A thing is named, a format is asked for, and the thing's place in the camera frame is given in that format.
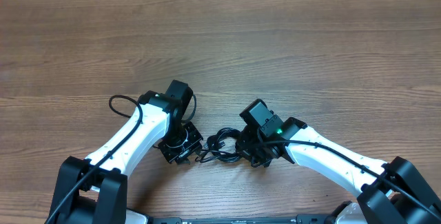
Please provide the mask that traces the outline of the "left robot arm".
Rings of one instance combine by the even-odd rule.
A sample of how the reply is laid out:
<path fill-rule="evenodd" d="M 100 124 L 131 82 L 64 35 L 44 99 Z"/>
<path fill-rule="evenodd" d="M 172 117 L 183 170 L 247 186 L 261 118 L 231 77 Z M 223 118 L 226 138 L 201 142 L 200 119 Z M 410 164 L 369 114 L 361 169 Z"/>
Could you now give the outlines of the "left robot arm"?
<path fill-rule="evenodd" d="M 128 179 L 152 148 L 168 163 L 189 163 L 202 136 L 183 115 L 196 97 L 174 80 L 165 93 L 148 91 L 132 99 L 127 123 L 84 159 L 68 157 L 59 168 L 47 223 L 149 224 L 155 219 L 127 206 Z"/>

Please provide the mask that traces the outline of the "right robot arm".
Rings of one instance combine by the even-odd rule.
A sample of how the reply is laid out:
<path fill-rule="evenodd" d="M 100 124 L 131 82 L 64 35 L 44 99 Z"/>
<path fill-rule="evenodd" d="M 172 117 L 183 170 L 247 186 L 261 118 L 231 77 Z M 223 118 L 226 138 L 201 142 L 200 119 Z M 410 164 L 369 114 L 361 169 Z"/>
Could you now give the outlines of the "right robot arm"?
<path fill-rule="evenodd" d="M 254 167 L 283 157 L 351 193 L 332 223 L 439 223 L 440 199 L 417 168 L 397 156 L 387 163 L 338 145 L 294 117 L 286 121 L 256 99 L 240 114 L 246 123 L 236 150 Z"/>

